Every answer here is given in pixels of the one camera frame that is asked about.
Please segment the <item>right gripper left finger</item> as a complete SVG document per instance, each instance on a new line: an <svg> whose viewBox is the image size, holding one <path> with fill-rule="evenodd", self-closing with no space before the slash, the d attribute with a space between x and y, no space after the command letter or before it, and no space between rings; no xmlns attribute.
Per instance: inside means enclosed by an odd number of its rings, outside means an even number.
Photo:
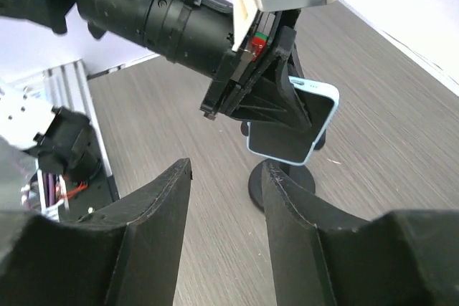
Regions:
<svg viewBox="0 0 459 306"><path fill-rule="evenodd" d="M171 305L191 190L181 158L156 179L59 223L1 213L3 305Z"/></svg>

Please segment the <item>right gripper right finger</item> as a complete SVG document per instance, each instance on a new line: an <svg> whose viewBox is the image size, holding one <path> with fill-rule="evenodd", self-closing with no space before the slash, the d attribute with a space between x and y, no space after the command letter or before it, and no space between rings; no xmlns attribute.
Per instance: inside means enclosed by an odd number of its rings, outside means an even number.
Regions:
<svg viewBox="0 0 459 306"><path fill-rule="evenodd" d="M262 191L279 305L456 305L458 212L398 209L367 221L276 165Z"/></svg>

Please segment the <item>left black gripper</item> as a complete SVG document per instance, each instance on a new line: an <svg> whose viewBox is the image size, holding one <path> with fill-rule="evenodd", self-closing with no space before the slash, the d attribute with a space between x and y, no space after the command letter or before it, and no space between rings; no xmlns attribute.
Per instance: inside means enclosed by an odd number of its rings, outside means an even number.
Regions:
<svg viewBox="0 0 459 306"><path fill-rule="evenodd" d="M200 110L210 120L221 113L247 122L275 123L306 132L308 113L290 83L288 58L300 9L257 14L236 51L227 51Z"/></svg>

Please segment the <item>blue-cased smartphone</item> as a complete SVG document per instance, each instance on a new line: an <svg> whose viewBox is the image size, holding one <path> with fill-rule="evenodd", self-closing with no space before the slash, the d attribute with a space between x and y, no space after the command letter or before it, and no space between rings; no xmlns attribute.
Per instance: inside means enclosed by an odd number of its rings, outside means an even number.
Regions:
<svg viewBox="0 0 459 306"><path fill-rule="evenodd" d="M324 144L326 129L339 106L338 89L328 83L290 76L300 101L308 108L311 127L297 130L274 123L249 123L247 149L264 158L302 166Z"/></svg>

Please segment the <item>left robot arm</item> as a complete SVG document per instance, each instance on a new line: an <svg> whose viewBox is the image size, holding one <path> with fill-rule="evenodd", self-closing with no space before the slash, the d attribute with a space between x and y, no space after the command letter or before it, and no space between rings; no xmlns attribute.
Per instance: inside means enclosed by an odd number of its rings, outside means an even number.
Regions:
<svg viewBox="0 0 459 306"><path fill-rule="evenodd" d="M242 41L236 11L225 0L1 0L1 15L67 31L72 7L94 38L111 32L211 79L201 104L208 118L306 132L312 117L289 84L288 60L298 11L256 13Z"/></svg>

